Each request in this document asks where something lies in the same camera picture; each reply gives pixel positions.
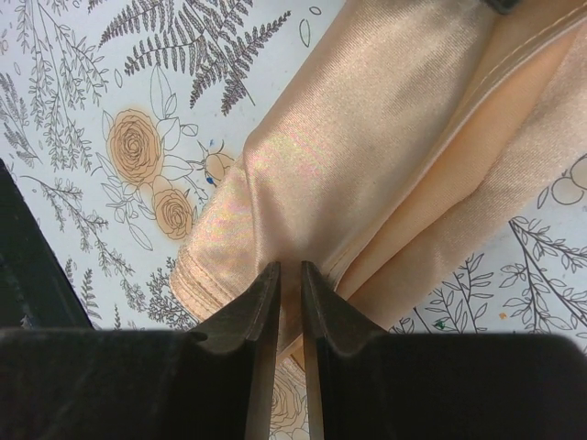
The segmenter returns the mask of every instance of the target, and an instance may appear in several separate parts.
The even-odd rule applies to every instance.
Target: folded fabric
[[[349,2],[194,227],[174,294],[205,319],[281,261],[283,358],[308,259],[389,327],[587,149],[586,17]]]

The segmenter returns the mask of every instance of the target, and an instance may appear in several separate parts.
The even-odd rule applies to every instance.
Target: rose illustration
[[[153,183],[153,210],[157,225],[170,239],[181,240],[192,230],[194,209],[183,192],[162,176]]]
[[[291,435],[305,423],[305,398],[277,368],[271,404],[271,432]]]
[[[310,440],[310,434],[303,429],[296,429],[291,434],[284,431],[273,433],[269,440]]]
[[[163,167],[163,148],[150,117],[120,112],[108,134],[108,155],[120,178],[135,186],[151,183]]]

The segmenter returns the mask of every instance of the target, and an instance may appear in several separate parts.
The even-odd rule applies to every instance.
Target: fabric fold
[[[309,259],[345,298],[389,324],[507,220],[482,222],[469,206],[485,212],[487,199],[503,214],[519,209],[575,159],[576,148],[559,143],[558,162],[540,162],[528,185],[511,171],[528,154],[515,145],[538,121],[537,108],[556,111],[560,127],[575,121],[545,95],[584,39],[571,32],[585,9],[583,1],[536,0],[501,17],[473,0],[349,2],[194,227],[172,274],[174,294],[205,319],[281,261],[283,358],[301,333],[299,264]],[[524,188],[504,201],[507,185]],[[495,188],[500,197],[491,199]],[[471,219],[482,233],[450,241],[449,233],[466,235],[459,227],[472,229]],[[405,268],[420,252],[429,253],[424,277]],[[386,291],[397,276],[410,280]]]

